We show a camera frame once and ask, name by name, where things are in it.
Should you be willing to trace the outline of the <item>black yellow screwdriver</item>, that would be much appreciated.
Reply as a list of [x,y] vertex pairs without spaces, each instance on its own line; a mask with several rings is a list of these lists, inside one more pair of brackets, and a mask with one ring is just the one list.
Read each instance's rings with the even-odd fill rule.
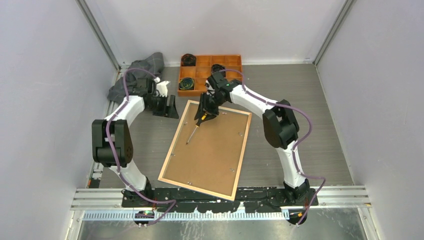
[[187,139],[187,141],[186,141],[186,144],[187,144],[187,145],[190,143],[190,141],[191,141],[191,139],[193,138],[194,134],[196,133],[197,129],[198,129],[198,128],[200,127],[200,125],[201,125],[201,124],[205,121],[205,119],[207,118],[207,116],[208,116],[208,114],[207,114],[207,113],[205,113],[203,116],[201,116],[201,117],[197,120],[197,122],[196,122],[196,124],[195,124],[195,127],[194,127],[194,129],[193,129],[192,133],[190,134],[190,136],[188,137],[188,139]]

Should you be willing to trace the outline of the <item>blue picture frame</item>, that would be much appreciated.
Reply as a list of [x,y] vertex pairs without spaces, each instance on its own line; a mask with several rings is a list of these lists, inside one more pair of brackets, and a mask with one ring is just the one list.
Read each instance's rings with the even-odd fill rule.
[[239,183],[252,113],[220,107],[202,123],[189,144],[199,102],[188,100],[158,180],[233,201]]

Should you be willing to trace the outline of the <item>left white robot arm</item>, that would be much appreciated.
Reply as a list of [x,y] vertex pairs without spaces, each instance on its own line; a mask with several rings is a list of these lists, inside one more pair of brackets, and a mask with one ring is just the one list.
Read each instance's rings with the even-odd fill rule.
[[149,79],[145,88],[130,93],[124,83],[121,104],[113,113],[94,120],[91,125],[93,160],[113,171],[125,184],[123,195],[134,198],[141,207],[148,207],[154,197],[149,179],[133,160],[130,126],[144,110],[158,117],[179,118],[175,96],[168,94],[168,86],[169,81],[157,77]]

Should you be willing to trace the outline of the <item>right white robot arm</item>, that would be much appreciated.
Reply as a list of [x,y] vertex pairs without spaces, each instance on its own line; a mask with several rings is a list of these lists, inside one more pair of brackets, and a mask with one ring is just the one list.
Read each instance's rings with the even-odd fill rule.
[[200,95],[194,117],[196,126],[216,118],[219,107],[226,102],[242,106],[260,117],[265,139],[276,149],[282,165],[283,195],[291,205],[299,205],[310,184],[303,174],[297,150],[300,126],[295,108],[286,100],[272,100],[252,91],[240,80],[228,80],[219,71],[207,78],[205,86],[207,91]]

